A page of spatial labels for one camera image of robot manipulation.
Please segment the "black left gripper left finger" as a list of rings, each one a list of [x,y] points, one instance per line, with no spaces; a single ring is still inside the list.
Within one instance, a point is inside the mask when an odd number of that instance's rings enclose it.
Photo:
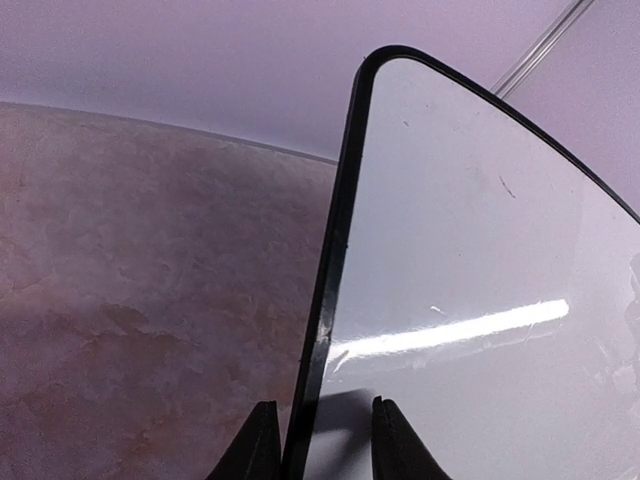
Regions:
[[[258,402],[207,480],[280,478],[280,428],[277,403]]]

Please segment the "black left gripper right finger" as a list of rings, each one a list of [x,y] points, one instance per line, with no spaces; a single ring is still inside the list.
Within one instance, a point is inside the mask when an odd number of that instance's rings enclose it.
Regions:
[[[450,480],[398,405],[381,396],[372,402],[371,459],[375,480]]]

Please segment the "white whiteboard with black frame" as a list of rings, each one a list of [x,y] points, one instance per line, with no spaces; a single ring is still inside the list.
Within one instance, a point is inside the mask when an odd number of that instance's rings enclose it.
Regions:
[[[450,479],[639,475],[639,218],[435,58],[352,91],[283,458],[374,479],[393,400]]]

